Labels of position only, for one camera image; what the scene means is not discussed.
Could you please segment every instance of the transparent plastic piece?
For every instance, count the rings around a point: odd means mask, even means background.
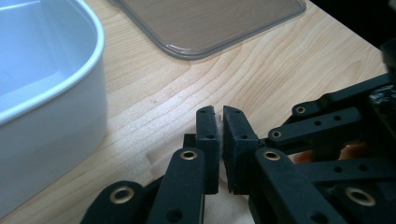
[[[304,0],[116,2],[158,47],[185,60],[204,58],[305,11]]]

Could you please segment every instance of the gray plastic lid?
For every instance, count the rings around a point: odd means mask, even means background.
[[[305,11],[304,0],[118,0],[163,51],[204,58]]]

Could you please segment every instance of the white container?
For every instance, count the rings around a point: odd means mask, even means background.
[[[0,218],[98,147],[104,42],[81,0],[0,1]]]

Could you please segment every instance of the plastic container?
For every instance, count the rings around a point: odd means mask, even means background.
[[[98,147],[104,43],[83,1],[0,1],[0,217]]]
[[[290,20],[304,0],[108,0],[163,51],[196,60]]]

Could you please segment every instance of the light wood tabletop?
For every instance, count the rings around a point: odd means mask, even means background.
[[[291,108],[386,72],[378,49],[306,2],[306,12],[199,61],[158,49],[117,7],[85,0],[106,31],[106,136],[94,153],[4,217],[2,223],[79,223],[106,186],[143,186],[163,175],[184,133],[195,132],[197,109],[230,105],[245,112],[260,137]],[[226,189],[206,196],[205,223],[253,223],[244,196]]]

